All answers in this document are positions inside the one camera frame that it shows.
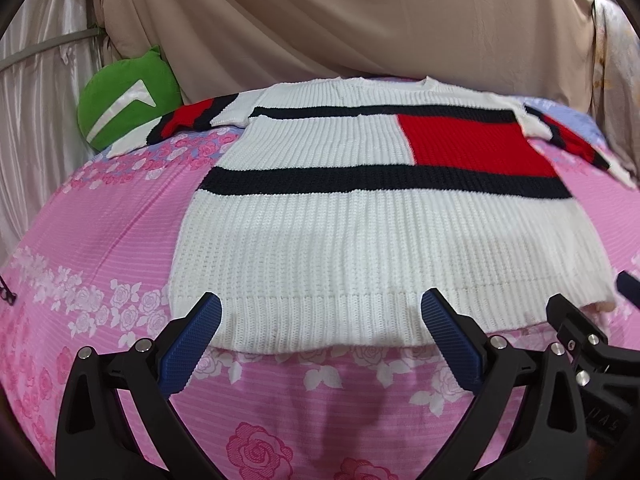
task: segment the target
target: beige fabric backdrop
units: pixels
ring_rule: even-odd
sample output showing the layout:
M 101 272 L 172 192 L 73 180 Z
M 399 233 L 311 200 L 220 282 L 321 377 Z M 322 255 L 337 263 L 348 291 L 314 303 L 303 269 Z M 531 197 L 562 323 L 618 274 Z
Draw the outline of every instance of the beige fabric backdrop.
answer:
M 593 0 L 95 0 L 108 54 L 159 43 L 187 101 L 314 77 L 426 75 L 588 111 Z

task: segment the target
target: beige curtain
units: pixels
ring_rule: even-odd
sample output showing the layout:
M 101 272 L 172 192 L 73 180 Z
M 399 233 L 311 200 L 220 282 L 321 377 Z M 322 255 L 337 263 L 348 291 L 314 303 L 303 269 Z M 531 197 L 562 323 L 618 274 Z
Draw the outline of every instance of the beige curtain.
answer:
M 593 0 L 95 0 L 107 56 L 159 43 L 187 101 L 364 73 L 591 100 Z
M 87 27 L 86 0 L 25 0 L 0 40 L 0 60 Z M 0 267 L 50 195 L 92 156 L 78 96 L 100 68 L 95 40 L 64 44 L 0 72 Z

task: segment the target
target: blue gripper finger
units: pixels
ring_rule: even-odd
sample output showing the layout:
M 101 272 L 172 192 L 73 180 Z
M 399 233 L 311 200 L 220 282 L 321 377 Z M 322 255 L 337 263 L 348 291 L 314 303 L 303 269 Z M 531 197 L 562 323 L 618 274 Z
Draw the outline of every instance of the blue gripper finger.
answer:
M 422 295 L 420 313 L 460 388 L 477 395 L 482 386 L 482 358 L 458 323 L 462 316 L 436 288 Z
M 206 292 L 187 314 L 188 323 L 158 363 L 158 387 L 165 399 L 181 392 L 222 321 L 222 303 Z
M 618 292 L 636 307 L 640 308 L 640 282 L 631 274 L 623 270 L 616 280 Z

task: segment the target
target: sweater sleeve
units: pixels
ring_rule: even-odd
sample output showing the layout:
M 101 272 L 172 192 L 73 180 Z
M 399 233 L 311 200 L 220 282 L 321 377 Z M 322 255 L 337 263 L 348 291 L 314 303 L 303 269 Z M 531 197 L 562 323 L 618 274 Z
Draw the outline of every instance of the sweater sleeve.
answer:
M 586 160 L 592 166 L 599 170 L 609 173 L 613 178 L 619 180 L 625 186 L 636 189 L 629 172 L 625 170 L 620 162 L 611 155 L 607 155 L 598 148 L 591 146 L 586 140 L 572 132 L 569 128 L 552 119 L 546 114 L 533 107 L 525 105 L 524 109 L 530 116 L 537 117 L 542 123 L 546 124 L 551 137 L 545 137 L 550 144 L 565 150 L 568 153 L 577 155 Z
M 107 158 L 158 144 L 183 131 L 206 132 L 223 124 L 244 128 L 263 92 L 264 90 L 251 90 L 181 106 L 173 112 L 134 128 L 116 140 Z

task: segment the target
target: bed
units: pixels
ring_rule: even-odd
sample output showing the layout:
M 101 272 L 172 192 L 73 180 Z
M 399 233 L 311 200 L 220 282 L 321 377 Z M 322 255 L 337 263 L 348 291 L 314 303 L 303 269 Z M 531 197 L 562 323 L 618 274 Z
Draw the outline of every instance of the bed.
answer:
M 591 144 L 604 139 L 587 116 L 525 100 Z M 0 381 L 25 434 L 54 466 L 56 421 L 79 348 L 128 348 L 169 321 L 167 282 L 193 190 L 242 135 L 222 126 L 183 132 L 114 159 L 98 154 L 49 200 L 2 270 L 18 296 L 0 303 Z M 640 275 L 640 194 L 585 161 L 530 141 L 556 168 L 596 227 L 611 272 Z M 640 312 L 622 297 L 592 314 L 610 342 L 640 349 Z M 506 334 L 524 348 L 554 339 L 547 325 Z M 145 457 L 159 462 L 123 395 Z M 208 348 L 172 403 L 229 478 L 415 478 L 470 402 L 435 346 L 335 346 L 295 354 Z M 518 407 L 514 394 L 483 463 L 496 458 Z

